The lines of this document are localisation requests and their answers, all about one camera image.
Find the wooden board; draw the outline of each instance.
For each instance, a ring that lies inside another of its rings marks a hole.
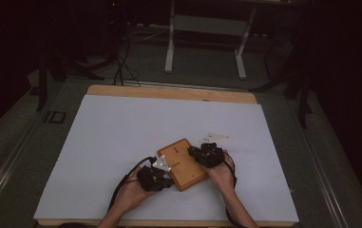
[[[159,156],[165,156],[166,162],[171,167],[169,175],[180,191],[207,178],[207,173],[187,152],[190,145],[188,140],[182,139],[158,151]]]

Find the gray floor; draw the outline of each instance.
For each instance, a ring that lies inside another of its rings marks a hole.
[[[126,63],[140,73],[142,86],[247,91],[269,81],[263,56],[270,44],[264,38],[248,42],[243,54],[248,72],[245,81],[238,78],[231,48],[197,47],[181,41],[175,48],[173,72],[164,73],[165,37],[132,42]],[[70,72],[65,83],[50,83],[49,102],[43,112],[35,111],[37,98],[26,95],[0,120],[0,167],[11,153],[21,152],[15,158],[16,165],[10,168],[13,173],[2,181],[5,186],[0,192],[0,227],[32,227],[37,203],[87,88],[97,83],[111,84],[116,69],[112,66],[98,72],[106,77],[103,82],[89,81]],[[36,75],[34,72],[29,77],[33,80]],[[132,76],[125,71],[124,77]],[[126,84],[137,85],[131,80]],[[362,189],[315,94],[310,94],[313,114],[307,115],[308,129],[303,129],[296,117],[297,101],[284,99],[284,87],[279,85],[256,96],[287,182],[294,190],[292,196],[300,219],[300,225],[295,227],[362,227]],[[66,112],[67,119],[61,124],[42,123],[50,110]]]

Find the small white object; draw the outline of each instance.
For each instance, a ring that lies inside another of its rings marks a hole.
[[[153,167],[156,167],[158,169],[161,169],[165,172],[169,172],[171,168],[168,166],[168,163],[166,163],[165,156],[162,155],[157,159],[156,162],[153,163]]]
[[[210,132],[210,133],[208,133],[208,135],[205,138],[200,139],[200,142],[201,143],[216,143],[218,141],[227,140],[227,139],[230,139],[230,138],[228,136],[223,136],[220,134]]]

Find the background table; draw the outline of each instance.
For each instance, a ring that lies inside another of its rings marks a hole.
[[[93,85],[84,97],[34,217],[43,225],[97,224],[115,186],[132,166],[181,138],[198,145],[208,131],[231,137],[219,146],[236,161],[236,190],[258,224],[297,222],[253,94],[108,85]],[[175,186],[164,189],[126,214],[120,225],[229,226],[224,214],[220,196],[205,180],[184,192]]]

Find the person's right hand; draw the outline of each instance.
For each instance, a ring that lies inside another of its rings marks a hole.
[[[227,162],[234,169],[235,166],[228,156],[228,151],[224,150],[224,152],[226,153],[226,155],[224,155],[225,162]],[[234,191],[234,176],[226,164],[222,162],[214,168],[206,168],[205,166],[202,167],[207,172],[210,181],[214,184],[220,193],[224,194],[230,191]]]

